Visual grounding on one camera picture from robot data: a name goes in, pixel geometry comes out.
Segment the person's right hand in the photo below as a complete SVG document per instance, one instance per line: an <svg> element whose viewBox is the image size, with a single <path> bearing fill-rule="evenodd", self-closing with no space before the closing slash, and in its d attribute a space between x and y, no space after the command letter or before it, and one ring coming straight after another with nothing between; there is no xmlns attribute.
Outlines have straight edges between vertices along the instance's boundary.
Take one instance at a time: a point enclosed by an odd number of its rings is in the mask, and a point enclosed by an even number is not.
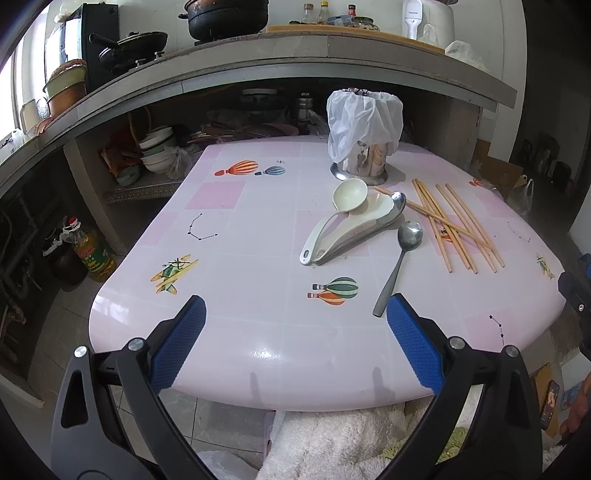
<svg viewBox="0 0 591 480"><path fill-rule="evenodd" d="M590 387L591 374L588 374L582 382L578 395L570 408L567 420L560 427L560 435L562 437L576 432L590 410Z"/></svg>

